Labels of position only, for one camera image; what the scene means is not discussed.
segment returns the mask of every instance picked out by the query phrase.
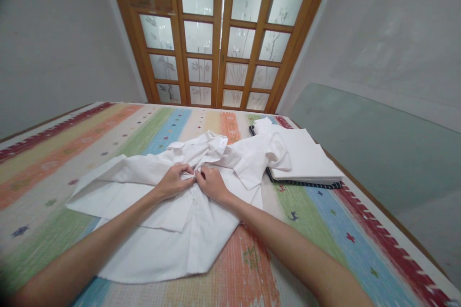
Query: white wall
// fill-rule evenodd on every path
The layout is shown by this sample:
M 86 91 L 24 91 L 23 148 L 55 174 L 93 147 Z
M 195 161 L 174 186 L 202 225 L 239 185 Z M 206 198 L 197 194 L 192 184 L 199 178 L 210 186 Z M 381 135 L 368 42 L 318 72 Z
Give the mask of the white wall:
M 0 137 L 95 101 L 146 101 L 115 14 L 109 0 L 0 0 Z
M 309 83 L 461 132 L 460 0 L 324 0 L 278 107 Z

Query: striped bedspread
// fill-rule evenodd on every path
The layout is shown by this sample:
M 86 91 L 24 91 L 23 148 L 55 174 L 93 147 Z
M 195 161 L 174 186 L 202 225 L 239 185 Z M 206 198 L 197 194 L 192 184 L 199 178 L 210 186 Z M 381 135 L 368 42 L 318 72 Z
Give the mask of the striped bedspread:
M 80 176 L 125 154 L 158 154 L 212 130 L 230 143 L 261 114 L 95 103 L 0 146 L 4 279 L 14 292 L 98 219 L 64 207 Z M 268 116 L 295 127 L 289 118 Z M 376 306 L 458 306 L 460 293 L 348 179 L 336 190 L 263 179 L 264 209 L 346 266 Z M 210 272 L 124 285 L 95 277 L 74 306 L 306 306 L 312 295 L 244 225 Z

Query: blue stripe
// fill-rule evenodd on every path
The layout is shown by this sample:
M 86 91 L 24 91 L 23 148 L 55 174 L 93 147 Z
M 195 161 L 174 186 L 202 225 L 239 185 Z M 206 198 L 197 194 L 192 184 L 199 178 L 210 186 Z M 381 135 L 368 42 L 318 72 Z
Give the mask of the blue stripe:
M 191 114 L 192 110 L 190 109 L 176 109 L 170 115 L 168 120 L 165 121 L 162 128 L 158 131 L 142 154 L 159 154 L 165 151 L 167 146 L 172 142 L 177 142 L 182 133 L 182 129 L 187 123 L 187 120 L 189 120 Z
M 142 152 L 143 155 L 147 154 L 159 154 L 167 148 L 172 142 L 178 141 L 182 130 L 184 129 L 187 120 L 192 114 L 192 110 L 178 108 L 170 117 L 165 121 L 162 128 L 158 131 L 152 141 L 149 143 L 147 148 Z M 100 218 L 95 217 L 93 221 L 86 227 L 80 238 L 87 236 L 91 233 Z M 93 277 L 91 282 L 85 287 L 85 289 L 76 298 L 72 307 L 100 307 L 104 303 L 104 299 L 109 292 L 111 282 L 99 278 Z
M 350 269 L 373 303 L 377 306 L 419 306 L 417 297 L 404 281 L 398 279 L 395 271 L 389 270 L 388 265 L 392 264 L 381 254 L 375 243 L 369 242 L 361 227 L 340 206 L 334 192 L 313 187 L 305 189 L 342 249 Z M 355 242 L 348 239 L 348 233 Z
M 273 124 L 276 124 L 276 125 L 280 125 L 279 122 L 277 120 L 275 120 L 275 117 L 268 117 L 269 120 L 272 121 Z

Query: wooden door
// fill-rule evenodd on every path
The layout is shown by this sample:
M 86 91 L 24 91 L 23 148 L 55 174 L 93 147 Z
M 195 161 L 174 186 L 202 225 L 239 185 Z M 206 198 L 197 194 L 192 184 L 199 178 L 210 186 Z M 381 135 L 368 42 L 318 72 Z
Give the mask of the wooden door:
M 178 0 L 187 105 L 216 107 L 222 0 Z
M 275 111 L 297 42 L 305 40 L 312 1 L 224 0 L 218 107 Z
M 150 103 L 215 107 L 222 0 L 117 0 Z
M 268 113 L 320 1 L 117 0 L 150 103 Z

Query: green stripe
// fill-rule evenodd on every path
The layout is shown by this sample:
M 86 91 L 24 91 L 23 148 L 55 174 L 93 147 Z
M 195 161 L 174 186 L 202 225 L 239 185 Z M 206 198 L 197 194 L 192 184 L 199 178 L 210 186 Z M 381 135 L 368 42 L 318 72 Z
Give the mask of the green stripe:
M 256 120 L 263 118 L 263 116 L 259 114 L 248 114 L 246 117 L 250 123 L 250 126 L 252 126 Z
M 174 108 L 157 111 L 114 156 L 142 153 L 173 111 Z M 74 244 L 92 220 L 94 217 L 71 211 L 64 205 L 57 207 L 30 237 L 4 258 L 5 270 L 1 281 L 6 284 L 7 293 L 15 292 Z
M 155 113 L 155 116 L 141 126 L 128 140 L 120 147 L 115 156 L 124 154 L 128 157 L 141 154 L 155 137 L 163 124 L 173 113 L 174 108 L 162 108 Z
M 346 257 L 335 242 L 314 202 L 306 194 L 305 188 L 301 186 L 282 185 L 285 191 L 280 192 L 282 189 L 280 185 L 273 185 L 279 198 L 279 204 L 285 214 L 286 223 L 347 268 Z M 299 219 L 292 221 L 290 219 L 293 218 L 291 212 L 296 212 Z

